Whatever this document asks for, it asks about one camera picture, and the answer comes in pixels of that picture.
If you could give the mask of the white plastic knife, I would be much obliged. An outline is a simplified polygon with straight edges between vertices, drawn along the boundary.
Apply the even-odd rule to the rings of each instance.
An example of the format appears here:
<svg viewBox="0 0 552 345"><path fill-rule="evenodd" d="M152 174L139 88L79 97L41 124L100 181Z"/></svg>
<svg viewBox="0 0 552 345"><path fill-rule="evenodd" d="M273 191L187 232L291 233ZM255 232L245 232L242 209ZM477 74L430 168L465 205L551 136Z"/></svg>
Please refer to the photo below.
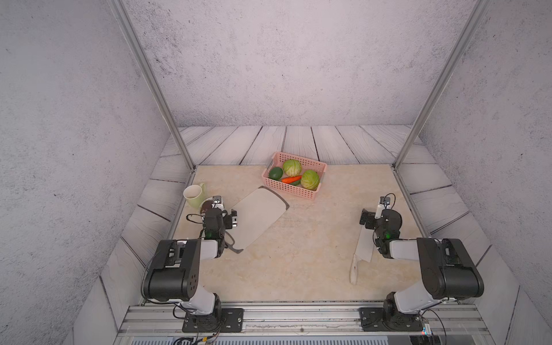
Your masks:
<svg viewBox="0 0 552 345"><path fill-rule="evenodd" d="M373 231L361 226L359 238L356 244L356 250L353 255L352 264L349 271L349 281L352 285L357 284L358 266L361 261L371 262L372 253L375 248L373 243Z"/></svg>

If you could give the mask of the white cutting board grey rim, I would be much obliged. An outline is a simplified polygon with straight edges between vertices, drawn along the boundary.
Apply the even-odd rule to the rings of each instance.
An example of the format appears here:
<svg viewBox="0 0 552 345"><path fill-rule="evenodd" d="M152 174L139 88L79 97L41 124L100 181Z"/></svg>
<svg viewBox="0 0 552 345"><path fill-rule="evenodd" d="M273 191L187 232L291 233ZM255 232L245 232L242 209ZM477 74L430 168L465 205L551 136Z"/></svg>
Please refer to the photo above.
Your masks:
<svg viewBox="0 0 552 345"><path fill-rule="evenodd" d="M247 195L231 207L237 212L237 225L227 230L229 249L237 254L244 251L289 208L289 203L283 197L264 186Z"/></svg>

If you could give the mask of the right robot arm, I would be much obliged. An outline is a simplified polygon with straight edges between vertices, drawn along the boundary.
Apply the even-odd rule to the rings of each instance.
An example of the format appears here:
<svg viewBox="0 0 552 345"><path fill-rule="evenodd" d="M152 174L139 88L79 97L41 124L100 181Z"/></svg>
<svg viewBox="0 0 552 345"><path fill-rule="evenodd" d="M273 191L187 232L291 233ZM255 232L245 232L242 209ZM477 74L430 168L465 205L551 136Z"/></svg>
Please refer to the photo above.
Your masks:
<svg viewBox="0 0 552 345"><path fill-rule="evenodd" d="M420 330L422 313L447 299L466 300L484 293L484 281L464 244L459 239L403 239L400 213L379 205L375 212L362 210L363 227L350 269L356 283L358 264L369 261L373 251L385 259L419 264L421 280L405 290L391 292L380 308L362 308L363 325L392 331Z"/></svg>

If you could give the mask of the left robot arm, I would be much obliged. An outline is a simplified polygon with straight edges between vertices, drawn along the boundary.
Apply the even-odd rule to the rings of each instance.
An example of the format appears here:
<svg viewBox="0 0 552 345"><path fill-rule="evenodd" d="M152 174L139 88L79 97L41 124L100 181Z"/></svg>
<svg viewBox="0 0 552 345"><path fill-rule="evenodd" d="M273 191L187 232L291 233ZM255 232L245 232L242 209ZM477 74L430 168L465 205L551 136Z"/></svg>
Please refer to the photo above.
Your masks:
<svg viewBox="0 0 552 345"><path fill-rule="evenodd" d="M173 304L197 318L220 319L217 294L199 283L200 264L222 256L226 232L237 226L237 211L209 209L202 215L203 230L195 239L159 242L142 281L142 297L154 304Z"/></svg>

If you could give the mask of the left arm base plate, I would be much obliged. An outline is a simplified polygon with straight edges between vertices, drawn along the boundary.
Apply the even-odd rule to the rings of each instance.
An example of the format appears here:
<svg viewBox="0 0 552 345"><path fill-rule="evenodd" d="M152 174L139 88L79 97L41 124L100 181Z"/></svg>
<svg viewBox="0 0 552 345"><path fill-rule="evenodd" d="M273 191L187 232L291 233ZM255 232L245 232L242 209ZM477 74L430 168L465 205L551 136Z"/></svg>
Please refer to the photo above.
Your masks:
<svg viewBox="0 0 552 345"><path fill-rule="evenodd" d="M182 327L183 333L240 333L243 327L244 309L216 308L205 316L187 314Z"/></svg>

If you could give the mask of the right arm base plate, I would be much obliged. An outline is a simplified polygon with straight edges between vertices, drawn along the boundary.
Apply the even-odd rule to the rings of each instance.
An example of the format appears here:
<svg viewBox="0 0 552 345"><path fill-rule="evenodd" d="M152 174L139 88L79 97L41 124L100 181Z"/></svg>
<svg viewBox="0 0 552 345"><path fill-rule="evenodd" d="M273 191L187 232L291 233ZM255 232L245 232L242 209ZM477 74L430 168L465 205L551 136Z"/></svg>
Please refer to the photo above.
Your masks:
<svg viewBox="0 0 552 345"><path fill-rule="evenodd" d="M384 308L360 308L359 318L363 331L422 332L421 318L413 314L403 314Z"/></svg>

